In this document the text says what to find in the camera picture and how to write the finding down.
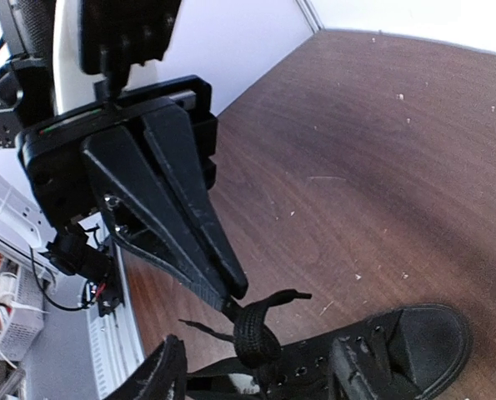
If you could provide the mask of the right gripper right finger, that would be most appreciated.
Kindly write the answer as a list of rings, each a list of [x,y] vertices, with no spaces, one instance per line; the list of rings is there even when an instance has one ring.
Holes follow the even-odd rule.
[[[339,337],[332,343],[330,374],[342,399],[380,399],[373,352],[362,337]]]

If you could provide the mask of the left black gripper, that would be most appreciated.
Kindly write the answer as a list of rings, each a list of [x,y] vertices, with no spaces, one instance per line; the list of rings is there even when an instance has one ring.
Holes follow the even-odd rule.
[[[26,127],[16,145],[53,228],[101,212],[121,247],[220,311],[248,280],[208,196],[212,94],[193,75],[161,82]]]

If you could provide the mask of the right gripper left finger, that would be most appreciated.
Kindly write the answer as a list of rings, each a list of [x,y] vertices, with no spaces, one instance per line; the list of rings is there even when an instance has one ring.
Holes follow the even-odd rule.
[[[184,342],[168,335],[134,373],[105,399],[184,399],[187,372]]]

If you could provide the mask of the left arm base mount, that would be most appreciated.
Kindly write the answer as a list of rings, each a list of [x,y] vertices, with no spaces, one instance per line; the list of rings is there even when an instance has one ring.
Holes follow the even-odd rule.
[[[83,286],[82,300],[98,306],[98,315],[106,317],[124,304],[123,285],[121,277],[121,262],[118,249],[113,242],[106,244],[103,251],[111,261],[110,269],[100,283],[86,281]]]

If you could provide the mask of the black sneaker shoe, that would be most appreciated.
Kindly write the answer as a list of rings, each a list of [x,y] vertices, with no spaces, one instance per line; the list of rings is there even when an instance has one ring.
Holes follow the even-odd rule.
[[[441,304],[380,313],[282,348],[262,384],[235,357],[188,376],[191,399],[434,399],[472,350],[467,318]]]

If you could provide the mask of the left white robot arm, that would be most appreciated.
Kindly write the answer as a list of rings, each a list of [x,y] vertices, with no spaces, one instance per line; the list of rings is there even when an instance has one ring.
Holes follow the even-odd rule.
[[[162,60],[178,1],[80,1],[78,66],[100,74],[94,102],[56,114],[53,1],[0,1],[11,57],[0,69],[0,148],[16,148],[45,223],[43,256],[100,283],[108,256],[80,226],[101,213],[118,246],[231,317],[248,280],[209,201],[218,121],[189,76],[127,91],[133,65]]]

